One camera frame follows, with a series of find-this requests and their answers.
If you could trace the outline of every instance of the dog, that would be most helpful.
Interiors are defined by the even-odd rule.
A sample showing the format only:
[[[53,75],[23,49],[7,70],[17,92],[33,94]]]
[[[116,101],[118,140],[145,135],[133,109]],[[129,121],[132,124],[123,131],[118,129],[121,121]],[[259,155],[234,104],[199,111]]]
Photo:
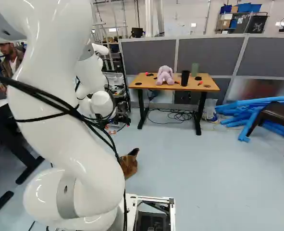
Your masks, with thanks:
[[[120,157],[120,165],[123,170],[125,180],[136,174],[137,172],[137,154],[140,149],[135,148],[128,155]]]

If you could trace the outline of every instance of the gray partition panel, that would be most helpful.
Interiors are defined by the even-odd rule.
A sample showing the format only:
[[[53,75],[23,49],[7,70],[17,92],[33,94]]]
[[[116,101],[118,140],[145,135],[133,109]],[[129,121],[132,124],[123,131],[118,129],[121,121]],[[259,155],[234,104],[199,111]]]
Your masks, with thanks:
[[[237,75],[284,77],[284,38],[249,38]]]
[[[227,92],[230,78],[214,78],[214,82],[218,85],[220,88],[219,92],[209,92],[207,94],[208,99],[218,99],[217,105],[221,105],[223,103],[225,94]],[[186,100],[188,94],[190,94],[191,99]],[[198,104],[200,98],[200,92],[189,92],[189,91],[176,91],[175,92],[175,99],[174,103],[177,104]]]
[[[231,76],[244,38],[195,38],[179,40],[177,72],[199,63],[200,73]]]
[[[174,68],[176,40],[122,42],[127,75],[158,72],[160,66]]]

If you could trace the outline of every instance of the gray floor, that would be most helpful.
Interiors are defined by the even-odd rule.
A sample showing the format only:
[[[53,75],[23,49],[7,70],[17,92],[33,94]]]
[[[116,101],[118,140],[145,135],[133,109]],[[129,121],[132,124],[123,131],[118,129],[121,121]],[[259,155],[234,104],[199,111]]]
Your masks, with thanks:
[[[149,117],[170,121],[158,111]],[[244,143],[237,140],[239,130],[212,124],[203,124],[202,136],[196,136],[192,121],[147,121],[137,130],[138,120],[134,109],[131,126],[114,135],[120,154],[140,148],[128,193],[174,197],[179,231],[284,231],[284,138],[258,127]],[[0,166],[0,189],[10,188],[15,196],[0,212],[0,231],[28,231],[33,219],[22,205],[26,183],[14,184],[23,166],[8,152],[0,152],[0,164],[2,158],[7,164]],[[38,171],[49,167],[45,162]]]

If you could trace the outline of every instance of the blue bin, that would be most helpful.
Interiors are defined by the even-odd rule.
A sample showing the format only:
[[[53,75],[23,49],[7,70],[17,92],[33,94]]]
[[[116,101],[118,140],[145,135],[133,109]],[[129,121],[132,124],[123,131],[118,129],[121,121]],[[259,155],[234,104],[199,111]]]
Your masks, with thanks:
[[[260,11],[260,8],[261,8],[261,5],[262,4],[251,4],[251,10],[250,12],[254,12],[254,13],[257,13]]]
[[[251,3],[242,3],[242,4],[238,4],[238,12],[242,13],[242,12],[251,12]]]
[[[234,19],[230,22],[229,28],[236,28],[236,27],[237,27],[237,20]]]
[[[232,5],[224,5],[221,7],[220,14],[222,13],[230,13],[232,11]]]

